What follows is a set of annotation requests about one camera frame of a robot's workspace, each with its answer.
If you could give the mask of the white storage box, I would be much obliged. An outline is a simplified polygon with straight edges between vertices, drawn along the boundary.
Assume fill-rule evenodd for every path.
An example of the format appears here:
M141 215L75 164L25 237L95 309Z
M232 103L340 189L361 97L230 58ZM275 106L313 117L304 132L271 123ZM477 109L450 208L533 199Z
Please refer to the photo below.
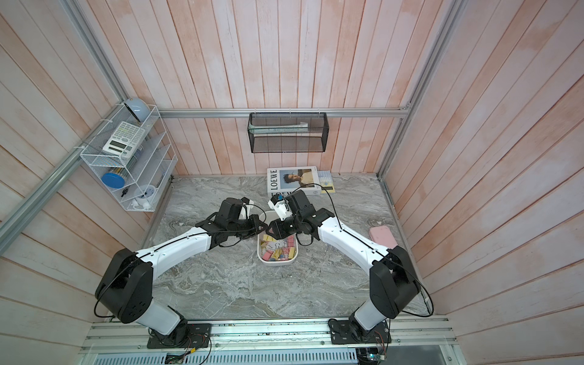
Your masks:
M297 259L299 246L294 235L276 240L261 232L257 236L256 254L260 262L267 266L287 266Z

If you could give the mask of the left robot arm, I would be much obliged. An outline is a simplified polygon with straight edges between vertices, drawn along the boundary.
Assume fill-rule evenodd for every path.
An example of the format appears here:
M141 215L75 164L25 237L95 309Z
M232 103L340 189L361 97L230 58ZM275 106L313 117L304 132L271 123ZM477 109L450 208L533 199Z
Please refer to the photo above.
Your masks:
M153 298L155 280L181 262L214 249L229 238L246 240L265 231L267 214L253 214L249 199L227 198L219 210L184 234L133 252L118 251L95 291L99 304L124 324L149 331L149 349L206 347L209 325L191 325L178 311Z

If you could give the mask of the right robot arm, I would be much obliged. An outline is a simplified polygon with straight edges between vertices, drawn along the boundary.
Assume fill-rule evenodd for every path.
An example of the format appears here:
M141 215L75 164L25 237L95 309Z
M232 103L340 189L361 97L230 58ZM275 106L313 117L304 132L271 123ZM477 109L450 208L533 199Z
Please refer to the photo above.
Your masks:
M278 215L266 233L275 239L306 234L333 246L359 267L369 278L368 299L348 317L330 319L328 327L335 345L364 344L380 340L388 345L390 321L402 313L416 296L427 293L415 273L408 252L401 246L388 248L368 240L342 223L336 211L315 209L302 190L269 201Z

